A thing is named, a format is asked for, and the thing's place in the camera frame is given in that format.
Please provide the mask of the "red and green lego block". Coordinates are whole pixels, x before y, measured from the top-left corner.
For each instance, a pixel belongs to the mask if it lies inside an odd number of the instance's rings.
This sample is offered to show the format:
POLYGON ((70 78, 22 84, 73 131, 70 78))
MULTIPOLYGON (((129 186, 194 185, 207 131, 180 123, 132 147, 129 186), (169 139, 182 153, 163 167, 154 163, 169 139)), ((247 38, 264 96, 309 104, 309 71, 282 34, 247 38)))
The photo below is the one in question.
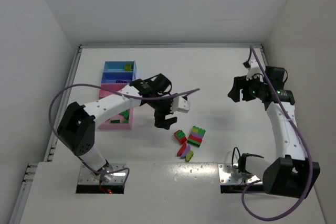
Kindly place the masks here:
POLYGON ((186 135, 182 130, 177 130, 174 133, 174 137, 180 144, 184 144, 187 141, 186 135))

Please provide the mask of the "multicolour lego block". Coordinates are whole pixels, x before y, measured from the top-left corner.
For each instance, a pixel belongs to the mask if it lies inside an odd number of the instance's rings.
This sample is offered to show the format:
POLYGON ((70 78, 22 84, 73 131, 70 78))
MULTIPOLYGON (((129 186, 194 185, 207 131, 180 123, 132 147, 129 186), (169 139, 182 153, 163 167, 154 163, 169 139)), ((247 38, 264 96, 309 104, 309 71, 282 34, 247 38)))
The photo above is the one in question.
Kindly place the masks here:
POLYGON ((200 147, 206 130, 197 126, 192 126, 189 136, 187 137, 187 143, 196 147, 200 147))

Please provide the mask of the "green lego brick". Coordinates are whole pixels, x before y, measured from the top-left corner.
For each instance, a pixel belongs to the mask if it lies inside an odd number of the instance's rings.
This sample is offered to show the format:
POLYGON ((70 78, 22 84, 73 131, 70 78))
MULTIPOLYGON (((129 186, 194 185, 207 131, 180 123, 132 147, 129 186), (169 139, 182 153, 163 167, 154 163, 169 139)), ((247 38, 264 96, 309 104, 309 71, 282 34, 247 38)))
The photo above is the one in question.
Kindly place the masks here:
POLYGON ((110 120, 110 123, 111 123, 111 124, 119 124, 119 123, 120 123, 120 120, 110 120))

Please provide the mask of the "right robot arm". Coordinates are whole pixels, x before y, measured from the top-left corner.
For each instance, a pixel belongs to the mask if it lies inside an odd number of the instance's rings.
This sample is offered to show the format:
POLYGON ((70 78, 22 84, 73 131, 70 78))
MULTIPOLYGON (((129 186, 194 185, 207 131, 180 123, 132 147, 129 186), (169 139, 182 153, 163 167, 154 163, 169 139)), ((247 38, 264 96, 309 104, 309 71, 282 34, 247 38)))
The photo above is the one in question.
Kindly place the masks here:
POLYGON ((320 174, 319 163, 309 164, 307 152, 294 130, 295 99, 284 89, 287 71, 267 66, 266 74, 235 77, 228 97, 234 102, 259 99, 270 119, 275 139, 276 158, 270 163, 258 154, 243 153, 237 169, 261 179, 267 194, 300 198, 312 188, 320 174))

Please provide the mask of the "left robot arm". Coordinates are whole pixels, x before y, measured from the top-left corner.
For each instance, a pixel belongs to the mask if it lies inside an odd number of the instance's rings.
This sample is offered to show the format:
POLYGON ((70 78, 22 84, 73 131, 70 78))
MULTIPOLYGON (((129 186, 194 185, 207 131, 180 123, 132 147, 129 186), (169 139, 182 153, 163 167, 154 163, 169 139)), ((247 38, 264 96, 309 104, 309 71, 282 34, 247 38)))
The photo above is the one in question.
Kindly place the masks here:
POLYGON ((126 110, 148 104, 154 109, 155 127, 168 130, 177 118, 167 119, 166 116, 177 111, 178 104, 184 102, 179 97, 164 97, 170 85, 169 79, 158 74, 145 80, 134 80, 118 93, 91 103, 73 102, 60 121, 58 137, 94 174, 104 174, 108 162, 95 145, 96 128, 126 110))

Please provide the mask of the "red half round lego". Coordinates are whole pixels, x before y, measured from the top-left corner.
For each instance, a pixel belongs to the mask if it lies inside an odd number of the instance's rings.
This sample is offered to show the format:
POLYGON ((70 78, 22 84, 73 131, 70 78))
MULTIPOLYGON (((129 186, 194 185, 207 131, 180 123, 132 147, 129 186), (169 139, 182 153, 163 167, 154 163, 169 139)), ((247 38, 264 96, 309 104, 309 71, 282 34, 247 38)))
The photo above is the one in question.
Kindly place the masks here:
POLYGON ((181 156, 182 153, 185 151, 186 147, 187 147, 187 144, 184 142, 184 143, 181 145, 181 147, 180 147, 180 149, 178 150, 178 152, 177 152, 176 155, 177 155, 177 156, 181 156))

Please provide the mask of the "purple half round lego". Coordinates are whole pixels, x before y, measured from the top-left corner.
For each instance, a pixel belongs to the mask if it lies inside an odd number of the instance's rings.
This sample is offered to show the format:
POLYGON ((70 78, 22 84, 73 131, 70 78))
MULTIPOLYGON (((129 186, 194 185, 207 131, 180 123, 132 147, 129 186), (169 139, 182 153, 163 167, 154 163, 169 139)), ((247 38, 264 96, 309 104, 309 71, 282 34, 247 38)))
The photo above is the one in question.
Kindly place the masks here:
POLYGON ((185 148, 185 150, 181 154, 181 158, 185 158, 190 150, 191 150, 190 145, 187 145, 186 148, 185 148))

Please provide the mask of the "upper pink bin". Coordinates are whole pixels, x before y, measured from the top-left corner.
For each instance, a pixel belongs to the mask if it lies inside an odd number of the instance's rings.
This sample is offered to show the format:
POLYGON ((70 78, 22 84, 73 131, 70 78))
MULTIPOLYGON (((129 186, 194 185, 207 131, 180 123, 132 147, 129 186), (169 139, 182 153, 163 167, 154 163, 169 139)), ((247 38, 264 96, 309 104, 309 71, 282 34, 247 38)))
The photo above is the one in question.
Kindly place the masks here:
POLYGON ((102 83, 101 87, 103 88, 103 90, 99 91, 98 98, 102 99, 102 98, 104 98, 106 96, 111 95, 112 93, 110 92, 110 90, 112 90, 112 91, 120 91, 126 85, 127 85, 127 83, 102 83))

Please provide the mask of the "lime small lego brick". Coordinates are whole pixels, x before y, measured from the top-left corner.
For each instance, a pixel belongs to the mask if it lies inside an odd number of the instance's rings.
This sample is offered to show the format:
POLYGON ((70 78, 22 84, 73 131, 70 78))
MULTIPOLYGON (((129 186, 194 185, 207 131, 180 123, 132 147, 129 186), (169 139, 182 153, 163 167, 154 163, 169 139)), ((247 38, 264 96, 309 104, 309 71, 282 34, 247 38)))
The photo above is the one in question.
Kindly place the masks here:
POLYGON ((186 161, 186 162, 189 162, 189 161, 192 159, 193 156, 194 156, 194 152, 193 152, 193 151, 189 151, 189 152, 186 154, 186 156, 185 156, 185 161, 186 161))

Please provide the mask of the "dark blue bin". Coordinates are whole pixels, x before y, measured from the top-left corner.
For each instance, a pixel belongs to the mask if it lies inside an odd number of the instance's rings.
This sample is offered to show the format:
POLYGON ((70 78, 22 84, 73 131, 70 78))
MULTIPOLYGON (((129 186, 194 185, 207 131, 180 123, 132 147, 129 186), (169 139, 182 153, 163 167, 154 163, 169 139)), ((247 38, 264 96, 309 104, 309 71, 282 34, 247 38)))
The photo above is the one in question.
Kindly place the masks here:
POLYGON ((101 83, 115 83, 116 80, 135 80, 134 72, 103 72, 101 83))

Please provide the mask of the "light blue bin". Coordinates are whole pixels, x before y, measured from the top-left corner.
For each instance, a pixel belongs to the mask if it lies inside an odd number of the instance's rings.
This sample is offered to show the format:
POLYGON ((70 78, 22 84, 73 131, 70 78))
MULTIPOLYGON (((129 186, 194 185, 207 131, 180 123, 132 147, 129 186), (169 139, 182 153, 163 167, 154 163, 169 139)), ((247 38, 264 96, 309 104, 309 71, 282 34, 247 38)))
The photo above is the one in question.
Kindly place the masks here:
POLYGON ((137 72, 137 66, 135 61, 106 61, 104 63, 104 72, 137 72), (125 64, 132 65, 132 71, 125 71, 125 64))

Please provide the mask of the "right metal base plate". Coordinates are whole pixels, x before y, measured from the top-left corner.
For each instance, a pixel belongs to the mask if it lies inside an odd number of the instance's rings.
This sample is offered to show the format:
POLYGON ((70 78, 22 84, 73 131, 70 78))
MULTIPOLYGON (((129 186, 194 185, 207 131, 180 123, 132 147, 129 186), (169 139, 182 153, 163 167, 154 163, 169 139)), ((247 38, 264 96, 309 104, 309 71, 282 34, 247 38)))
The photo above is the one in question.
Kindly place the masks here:
POLYGON ((242 174, 234 168, 231 163, 218 164, 218 175, 220 185, 247 185, 260 180, 255 175, 242 174))

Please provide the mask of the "metal base plate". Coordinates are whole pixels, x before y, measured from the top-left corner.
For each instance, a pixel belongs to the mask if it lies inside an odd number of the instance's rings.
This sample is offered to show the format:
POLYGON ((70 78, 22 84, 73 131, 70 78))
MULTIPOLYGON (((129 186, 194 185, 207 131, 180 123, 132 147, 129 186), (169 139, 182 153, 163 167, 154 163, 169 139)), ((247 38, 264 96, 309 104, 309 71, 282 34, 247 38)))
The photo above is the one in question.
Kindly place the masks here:
POLYGON ((260 180, 255 175, 242 174, 234 168, 231 163, 218 164, 218 175, 220 185, 247 185, 260 180))
POLYGON ((96 175, 82 164, 78 175, 78 185, 98 186, 101 183, 104 186, 122 186, 128 174, 125 164, 110 163, 102 171, 108 174, 96 175))

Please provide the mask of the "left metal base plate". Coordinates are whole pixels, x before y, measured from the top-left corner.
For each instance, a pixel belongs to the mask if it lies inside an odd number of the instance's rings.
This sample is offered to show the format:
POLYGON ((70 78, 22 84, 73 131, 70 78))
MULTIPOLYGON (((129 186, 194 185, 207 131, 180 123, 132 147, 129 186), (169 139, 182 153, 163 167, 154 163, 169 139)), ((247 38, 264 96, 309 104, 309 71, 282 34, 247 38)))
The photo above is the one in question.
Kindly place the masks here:
POLYGON ((82 164, 78 175, 78 185, 98 186, 101 183, 104 186, 122 186, 128 174, 125 164, 110 163, 102 171, 108 174, 96 175, 82 164))

